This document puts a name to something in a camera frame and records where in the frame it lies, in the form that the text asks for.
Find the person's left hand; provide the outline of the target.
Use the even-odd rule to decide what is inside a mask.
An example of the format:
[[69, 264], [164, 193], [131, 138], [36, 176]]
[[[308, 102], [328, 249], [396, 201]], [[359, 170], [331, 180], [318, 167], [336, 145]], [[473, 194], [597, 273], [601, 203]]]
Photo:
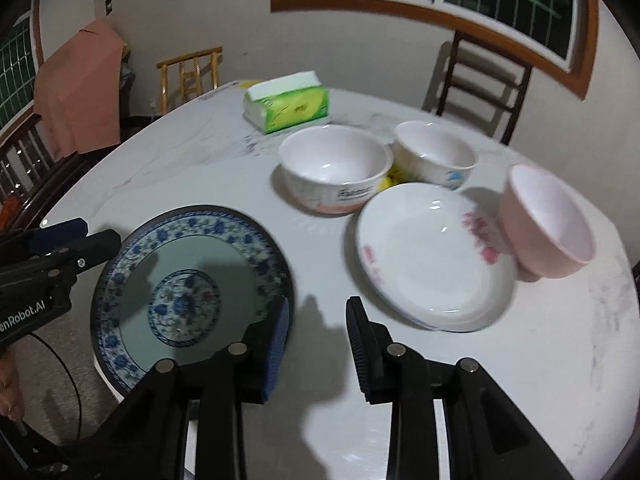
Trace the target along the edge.
[[19, 422], [25, 414], [20, 374], [11, 347], [2, 353], [0, 359], [0, 413], [12, 422]]

